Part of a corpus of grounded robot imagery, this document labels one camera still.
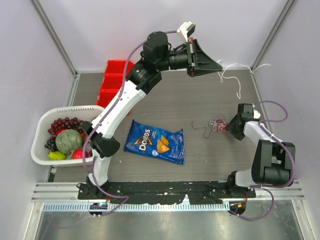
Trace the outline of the red plastic bin rack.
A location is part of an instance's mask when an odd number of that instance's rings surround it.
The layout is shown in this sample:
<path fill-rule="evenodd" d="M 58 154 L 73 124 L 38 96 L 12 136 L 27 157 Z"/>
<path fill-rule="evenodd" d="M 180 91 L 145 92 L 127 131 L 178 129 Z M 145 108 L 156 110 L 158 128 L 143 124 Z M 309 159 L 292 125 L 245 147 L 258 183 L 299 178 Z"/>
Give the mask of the red plastic bin rack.
<path fill-rule="evenodd" d="M 122 86 L 126 60 L 108 60 L 96 100 L 96 105 L 106 108 Z"/>

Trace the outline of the green melon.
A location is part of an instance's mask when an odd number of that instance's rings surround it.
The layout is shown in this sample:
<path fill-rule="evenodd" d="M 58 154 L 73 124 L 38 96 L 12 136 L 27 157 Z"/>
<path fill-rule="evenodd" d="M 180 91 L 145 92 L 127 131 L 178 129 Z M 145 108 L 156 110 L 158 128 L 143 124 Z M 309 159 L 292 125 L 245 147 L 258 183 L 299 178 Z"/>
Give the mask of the green melon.
<path fill-rule="evenodd" d="M 61 153 L 67 155 L 80 149 L 83 145 L 83 139 L 78 131 L 66 129 L 57 135 L 55 144 Z"/>

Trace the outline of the white fruit basket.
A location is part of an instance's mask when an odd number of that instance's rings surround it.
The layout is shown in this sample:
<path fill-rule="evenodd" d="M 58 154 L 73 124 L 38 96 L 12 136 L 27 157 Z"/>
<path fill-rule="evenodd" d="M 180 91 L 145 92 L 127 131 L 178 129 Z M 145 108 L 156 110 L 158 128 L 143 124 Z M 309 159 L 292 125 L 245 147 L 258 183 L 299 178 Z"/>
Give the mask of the white fruit basket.
<path fill-rule="evenodd" d="M 48 129 L 54 120 L 66 117 L 76 117 L 83 121 L 90 122 L 103 112 L 104 108 L 98 105 L 82 105 L 82 106 L 67 106 L 53 108 L 42 115 L 39 119 L 35 131 L 34 140 L 31 146 L 30 154 L 32 159 L 42 166 L 61 166 L 75 167 L 83 164 L 82 159 L 67 159 L 67 160 L 50 160 L 48 158 L 49 150 L 45 148 L 47 140 L 50 138 Z"/>

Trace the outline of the dark grape bunch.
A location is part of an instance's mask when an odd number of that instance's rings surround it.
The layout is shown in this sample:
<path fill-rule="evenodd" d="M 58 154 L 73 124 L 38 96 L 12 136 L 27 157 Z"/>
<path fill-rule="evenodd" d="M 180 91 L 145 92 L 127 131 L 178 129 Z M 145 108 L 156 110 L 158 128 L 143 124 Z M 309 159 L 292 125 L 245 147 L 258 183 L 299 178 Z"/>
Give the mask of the dark grape bunch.
<path fill-rule="evenodd" d="M 51 136 L 50 138 L 48 138 L 44 147 L 52 152 L 58 151 L 58 148 L 56 145 L 56 137 Z"/>

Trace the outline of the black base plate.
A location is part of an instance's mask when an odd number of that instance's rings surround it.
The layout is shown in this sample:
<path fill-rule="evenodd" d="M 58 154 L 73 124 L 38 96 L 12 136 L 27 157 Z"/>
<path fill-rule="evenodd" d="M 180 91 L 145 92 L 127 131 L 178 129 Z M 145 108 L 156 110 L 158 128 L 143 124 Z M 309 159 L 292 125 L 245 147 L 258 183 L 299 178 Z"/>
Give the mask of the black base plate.
<path fill-rule="evenodd" d="M 181 204 L 188 197 L 192 205 L 221 203 L 222 199 L 253 199 L 254 190 L 231 188 L 221 181 L 108 181 L 101 188 L 115 196 L 128 196 L 132 205 Z"/>

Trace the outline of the blue Doritos chip bag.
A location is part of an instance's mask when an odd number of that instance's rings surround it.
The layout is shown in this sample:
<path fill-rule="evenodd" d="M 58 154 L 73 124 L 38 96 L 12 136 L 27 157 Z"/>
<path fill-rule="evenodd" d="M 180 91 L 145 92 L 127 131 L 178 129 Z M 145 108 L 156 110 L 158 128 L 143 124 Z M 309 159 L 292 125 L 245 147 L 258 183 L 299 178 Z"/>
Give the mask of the blue Doritos chip bag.
<path fill-rule="evenodd" d="M 124 151 L 158 158 L 178 165 L 184 164 L 184 131 L 171 132 L 162 128 L 131 122 Z"/>

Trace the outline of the purple grape bunch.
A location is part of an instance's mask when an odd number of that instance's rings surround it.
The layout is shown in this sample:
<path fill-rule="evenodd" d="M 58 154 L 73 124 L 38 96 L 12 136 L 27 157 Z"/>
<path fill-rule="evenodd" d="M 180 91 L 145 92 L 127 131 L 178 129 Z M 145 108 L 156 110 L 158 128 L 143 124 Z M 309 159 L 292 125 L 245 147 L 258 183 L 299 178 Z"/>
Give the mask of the purple grape bunch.
<path fill-rule="evenodd" d="M 81 134 L 83 132 L 83 123 L 84 121 L 77 117 L 58 118 L 50 124 L 49 128 L 47 129 L 47 132 L 51 135 L 57 135 L 62 130 L 75 130 Z"/>

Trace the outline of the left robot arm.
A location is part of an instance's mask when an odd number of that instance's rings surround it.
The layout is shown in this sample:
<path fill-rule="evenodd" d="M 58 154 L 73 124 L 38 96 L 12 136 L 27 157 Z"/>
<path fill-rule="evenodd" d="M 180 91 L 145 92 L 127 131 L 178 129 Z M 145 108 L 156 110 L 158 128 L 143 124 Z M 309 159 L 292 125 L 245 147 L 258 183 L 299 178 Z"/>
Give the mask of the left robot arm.
<path fill-rule="evenodd" d="M 92 122 L 81 127 L 87 134 L 86 144 L 92 148 L 91 173 L 86 179 L 89 194 L 100 200 L 107 192 L 111 157 L 119 150 L 120 143 L 114 133 L 130 110 L 142 100 L 162 79 L 167 70 L 186 69 L 190 77 L 221 72 L 223 67 L 211 59 L 190 34 L 185 42 L 172 49 L 168 41 L 169 31 L 152 32 L 139 46 L 140 60 L 130 70 L 124 69 L 122 86 L 104 111 Z"/>

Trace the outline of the yellow-green pear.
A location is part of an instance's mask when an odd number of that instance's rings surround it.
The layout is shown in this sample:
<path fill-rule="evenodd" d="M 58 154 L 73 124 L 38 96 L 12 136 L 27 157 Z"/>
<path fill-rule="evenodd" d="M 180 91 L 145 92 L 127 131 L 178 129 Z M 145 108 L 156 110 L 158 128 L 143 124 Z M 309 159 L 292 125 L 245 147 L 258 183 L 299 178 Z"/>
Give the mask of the yellow-green pear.
<path fill-rule="evenodd" d="M 63 161 L 67 159 L 67 156 L 60 151 L 51 151 L 48 153 L 48 158 L 51 161 Z"/>

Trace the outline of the red apple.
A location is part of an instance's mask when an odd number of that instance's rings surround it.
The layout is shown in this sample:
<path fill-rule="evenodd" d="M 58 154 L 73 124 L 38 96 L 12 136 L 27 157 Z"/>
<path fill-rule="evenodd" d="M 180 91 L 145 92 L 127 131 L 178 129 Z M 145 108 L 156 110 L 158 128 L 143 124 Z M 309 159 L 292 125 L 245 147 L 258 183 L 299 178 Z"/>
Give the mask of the red apple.
<path fill-rule="evenodd" d="M 89 157 L 89 153 L 85 150 L 84 151 L 84 157 L 88 158 Z M 83 149 L 76 149 L 73 154 L 71 155 L 72 159 L 82 159 L 83 158 Z"/>

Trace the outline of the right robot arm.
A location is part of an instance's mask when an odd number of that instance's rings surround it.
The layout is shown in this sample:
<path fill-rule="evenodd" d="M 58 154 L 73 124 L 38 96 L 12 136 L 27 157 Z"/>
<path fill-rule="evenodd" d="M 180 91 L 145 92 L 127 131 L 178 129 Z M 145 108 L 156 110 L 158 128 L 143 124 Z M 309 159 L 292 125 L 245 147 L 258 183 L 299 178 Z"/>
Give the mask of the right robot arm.
<path fill-rule="evenodd" d="M 254 104 L 240 103 L 237 114 L 226 130 L 237 140 L 249 138 L 256 150 L 251 168 L 233 171 L 225 184 L 226 193 L 233 198 L 243 197 L 252 187 L 286 188 L 293 184 L 296 166 L 296 147 L 285 142 L 265 126 Z"/>

